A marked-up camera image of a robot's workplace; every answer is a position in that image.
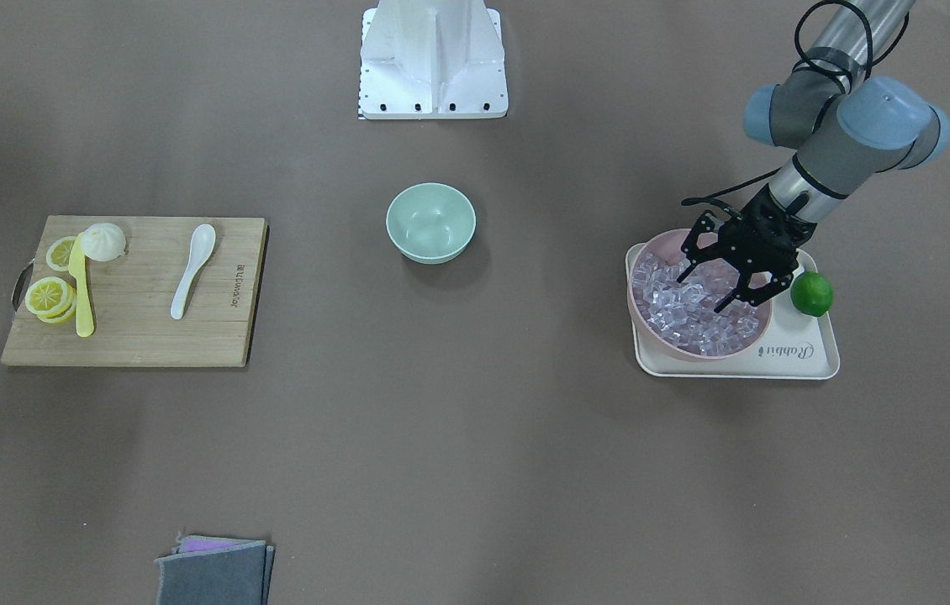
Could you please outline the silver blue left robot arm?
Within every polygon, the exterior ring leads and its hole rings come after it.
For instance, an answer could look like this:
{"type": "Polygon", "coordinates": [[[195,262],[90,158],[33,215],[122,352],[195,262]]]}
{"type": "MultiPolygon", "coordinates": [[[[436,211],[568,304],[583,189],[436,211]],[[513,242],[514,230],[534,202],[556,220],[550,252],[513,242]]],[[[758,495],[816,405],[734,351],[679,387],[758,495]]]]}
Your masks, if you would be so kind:
{"type": "Polygon", "coordinates": [[[822,219],[875,173],[920,167],[945,148],[947,115],[905,84],[875,76],[874,67],[908,27],[910,1],[839,1],[837,12],[783,83],[749,99],[743,119],[752,140],[793,150],[781,169],[742,209],[720,194],[680,246],[684,276],[724,260],[739,272],[715,306],[758,307],[787,290],[797,252],[822,219]]]}

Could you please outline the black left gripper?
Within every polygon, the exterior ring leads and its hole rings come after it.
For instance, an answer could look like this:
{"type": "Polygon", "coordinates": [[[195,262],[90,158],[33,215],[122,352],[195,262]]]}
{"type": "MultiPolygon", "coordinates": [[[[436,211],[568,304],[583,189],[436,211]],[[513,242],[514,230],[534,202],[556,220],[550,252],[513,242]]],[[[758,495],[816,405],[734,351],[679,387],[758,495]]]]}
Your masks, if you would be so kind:
{"type": "Polygon", "coordinates": [[[761,188],[742,210],[716,197],[685,198],[683,206],[709,204],[727,218],[721,221],[709,210],[702,212],[680,245],[686,265],[676,282],[684,283],[700,265],[717,258],[736,268],[736,284],[714,306],[714,313],[722,313],[735,302],[756,308],[789,290],[798,267],[795,250],[810,240],[815,229],[815,224],[798,217],[809,201],[810,195],[802,192],[783,206],[770,187],[761,188]],[[768,273],[771,279],[752,287],[756,273],[768,273]]]}

